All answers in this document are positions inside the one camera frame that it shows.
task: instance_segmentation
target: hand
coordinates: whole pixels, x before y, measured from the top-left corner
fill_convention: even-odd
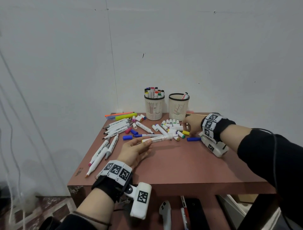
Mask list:
[[[151,140],[147,140],[136,145],[146,138],[147,137],[139,137],[124,143],[117,160],[124,162],[129,167],[134,169],[140,163],[140,161],[146,158],[152,151]]]
[[[183,121],[182,121],[182,126],[183,126],[183,130],[186,130],[186,123],[188,124],[188,129],[190,131],[190,136],[194,137],[196,135],[196,133],[198,132],[202,132],[201,129],[201,122],[204,119],[204,117],[206,117],[207,115],[197,115],[197,114],[192,114],[188,117],[186,117]]]

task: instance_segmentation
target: person's right hand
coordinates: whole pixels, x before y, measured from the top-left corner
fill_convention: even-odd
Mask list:
[[[186,117],[182,121],[183,130],[186,130],[186,123],[187,123],[188,129],[190,131],[190,136],[194,137],[198,132],[202,132],[201,122],[202,122],[203,118],[206,116],[207,115],[201,116],[201,115],[197,115],[197,114],[192,114],[192,115]]]

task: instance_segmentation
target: pink marker cap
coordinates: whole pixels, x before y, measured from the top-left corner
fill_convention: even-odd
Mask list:
[[[129,134],[129,132],[131,131],[132,127],[129,127],[127,130],[125,130],[126,134]]]

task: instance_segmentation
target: wrist strap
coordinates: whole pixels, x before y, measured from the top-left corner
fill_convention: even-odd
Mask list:
[[[114,203],[123,195],[132,178],[132,168],[121,161],[109,161],[92,186],[104,191]]]
[[[219,113],[210,113],[201,122],[203,134],[216,142],[222,141],[220,134],[231,124],[236,124],[234,121],[223,117]]]

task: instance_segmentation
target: black sleeve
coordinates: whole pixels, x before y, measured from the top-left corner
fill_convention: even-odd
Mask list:
[[[84,218],[70,214],[65,217],[64,221],[56,228],[56,230],[97,230],[90,222]]]
[[[276,179],[283,199],[301,192],[303,177],[303,148],[281,135],[277,139]],[[274,137],[261,130],[252,130],[240,143],[238,156],[258,176],[275,186],[273,177]]]

